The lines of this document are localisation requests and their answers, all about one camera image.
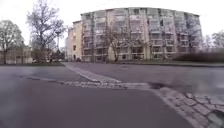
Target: roof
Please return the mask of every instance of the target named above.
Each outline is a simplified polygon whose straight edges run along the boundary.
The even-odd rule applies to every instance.
[[[113,10],[113,9],[131,9],[131,8],[141,8],[141,9],[147,9],[147,8],[153,8],[153,7],[120,7],[120,8],[109,8],[109,9],[101,9],[101,10],[95,10],[95,11],[90,11],[90,12],[85,12],[81,13],[81,16],[87,13],[91,12],[97,12],[97,11],[108,11],[108,10]],[[172,10],[172,9],[166,9],[166,8],[154,8],[154,9],[164,9],[164,10],[170,10],[170,11],[178,11],[178,10]],[[178,11],[178,12],[183,12],[183,13],[188,13],[188,14],[193,14],[195,16],[199,16],[198,14],[190,13],[190,12],[185,12],[185,11]]]

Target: apartment building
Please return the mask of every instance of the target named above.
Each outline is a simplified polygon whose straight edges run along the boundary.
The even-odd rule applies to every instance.
[[[65,43],[65,58],[68,61],[75,61],[82,58],[82,23],[73,22],[73,26],[68,29],[68,37]]]
[[[170,59],[197,52],[202,42],[199,16],[160,8],[115,8],[81,14],[82,59],[114,60],[113,50],[105,46],[102,35],[108,27],[128,28],[137,45],[119,47],[119,60]]]

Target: cobblestone pavement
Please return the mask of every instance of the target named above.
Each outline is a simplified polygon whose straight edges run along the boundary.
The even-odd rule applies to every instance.
[[[74,71],[85,76],[85,70],[76,67]],[[88,77],[94,77],[95,73],[87,72]],[[96,87],[119,87],[120,89],[137,89],[151,91],[159,96],[177,113],[182,115],[195,128],[223,128],[224,127],[224,95],[202,95],[193,93],[181,93],[171,88],[162,87],[160,89],[152,89],[148,83],[122,83],[107,82],[108,77],[100,77],[99,86]],[[70,86],[76,86],[78,83],[68,83]]]
[[[224,127],[224,96],[180,93],[166,87],[156,94],[195,128]]]

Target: curb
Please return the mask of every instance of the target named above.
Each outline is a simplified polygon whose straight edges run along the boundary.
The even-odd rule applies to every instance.
[[[109,64],[128,64],[128,65],[157,65],[157,66],[172,66],[172,67],[207,67],[207,68],[224,68],[224,65],[191,65],[191,64],[167,64],[167,63],[156,63],[156,64],[149,64],[149,63],[109,63]]]
[[[128,65],[155,65],[155,66],[172,66],[172,67],[204,67],[204,68],[224,68],[224,64],[175,64],[175,63],[134,63],[134,62],[117,62],[117,63],[100,63],[95,62],[94,64],[128,64]]]

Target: grass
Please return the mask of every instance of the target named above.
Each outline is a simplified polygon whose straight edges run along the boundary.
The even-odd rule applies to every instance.
[[[27,63],[27,64],[0,64],[0,66],[64,66],[60,62],[53,63]]]

